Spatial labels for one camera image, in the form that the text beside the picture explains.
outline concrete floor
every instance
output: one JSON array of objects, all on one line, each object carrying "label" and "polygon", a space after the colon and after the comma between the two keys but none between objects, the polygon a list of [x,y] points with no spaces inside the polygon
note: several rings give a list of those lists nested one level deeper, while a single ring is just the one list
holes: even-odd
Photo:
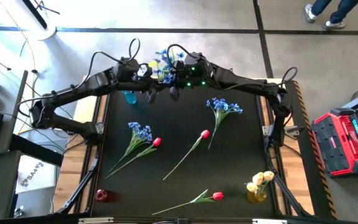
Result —
[{"label": "concrete floor", "polygon": [[[60,11],[60,16],[42,13],[59,27],[257,29],[251,0],[44,2],[45,6]],[[302,8],[312,2],[259,0],[264,28],[321,30],[339,1],[334,0],[314,24],[308,24]],[[349,13],[347,21],[344,31],[358,30],[358,6]],[[13,26],[1,10],[0,26]],[[150,62],[155,51],[179,43],[190,51],[202,52],[211,62],[233,68],[238,75],[266,76],[258,34],[57,32],[48,40],[30,41],[40,72],[36,90],[45,93],[80,82],[94,51],[103,50],[116,57],[127,55],[128,44],[134,37],[142,41],[137,56],[140,62]],[[7,64],[14,60],[15,66],[31,70],[27,47],[18,58],[23,41],[19,32],[0,31],[0,50],[5,51],[2,55],[10,56],[0,59]],[[267,34],[266,42],[275,78],[282,77],[289,67],[299,68],[295,79],[301,85],[310,120],[347,103],[358,90],[358,35]],[[113,65],[108,58],[98,56],[93,73]],[[75,104],[65,108],[73,114]],[[329,180],[329,186],[338,218],[358,222],[358,178]]]}]

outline white paper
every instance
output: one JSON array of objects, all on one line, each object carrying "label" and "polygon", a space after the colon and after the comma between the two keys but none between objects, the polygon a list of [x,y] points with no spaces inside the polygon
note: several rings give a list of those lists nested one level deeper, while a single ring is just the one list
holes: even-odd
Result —
[{"label": "white paper", "polygon": [[55,186],[56,167],[34,159],[29,156],[21,156],[19,163],[19,175],[17,176],[16,193],[30,190],[44,189]]}]

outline yellow flower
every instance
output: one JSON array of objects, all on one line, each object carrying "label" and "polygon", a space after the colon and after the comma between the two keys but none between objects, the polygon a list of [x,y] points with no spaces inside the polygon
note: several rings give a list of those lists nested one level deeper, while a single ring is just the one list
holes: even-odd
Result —
[{"label": "yellow flower", "polygon": [[249,182],[247,184],[247,190],[249,190],[251,193],[255,193],[258,190],[258,186],[253,182]]},{"label": "yellow flower", "polygon": [[264,180],[271,181],[273,180],[274,173],[272,171],[264,172]]},{"label": "yellow flower", "polygon": [[262,172],[257,173],[252,178],[253,183],[258,186],[262,183],[263,180],[264,180],[264,173],[262,173]]}]

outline sneaker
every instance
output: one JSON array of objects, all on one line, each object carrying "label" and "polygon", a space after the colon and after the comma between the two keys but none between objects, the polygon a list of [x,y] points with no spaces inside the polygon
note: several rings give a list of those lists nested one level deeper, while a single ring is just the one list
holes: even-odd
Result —
[{"label": "sneaker", "polygon": [[303,10],[303,12],[305,13],[305,17],[306,17],[306,21],[308,21],[309,23],[314,23],[317,16],[313,15],[313,13],[311,13],[311,8],[313,7],[312,4],[307,4],[305,6],[305,10]]},{"label": "sneaker", "polygon": [[343,29],[345,27],[346,27],[346,23],[344,21],[338,22],[335,24],[332,24],[331,22],[327,21],[324,24],[323,29],[324,30],[336,30],[336,29]]}]

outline blue vase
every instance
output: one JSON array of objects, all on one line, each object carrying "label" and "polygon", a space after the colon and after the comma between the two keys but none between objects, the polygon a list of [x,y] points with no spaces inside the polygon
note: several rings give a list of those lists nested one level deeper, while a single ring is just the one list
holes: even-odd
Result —
[{"label": "blue vase", "polygon": [[122,91],[125,96],[125,100],[128,104],[135,104],[136,103],[136,96],[135,93],[132,91]]}]

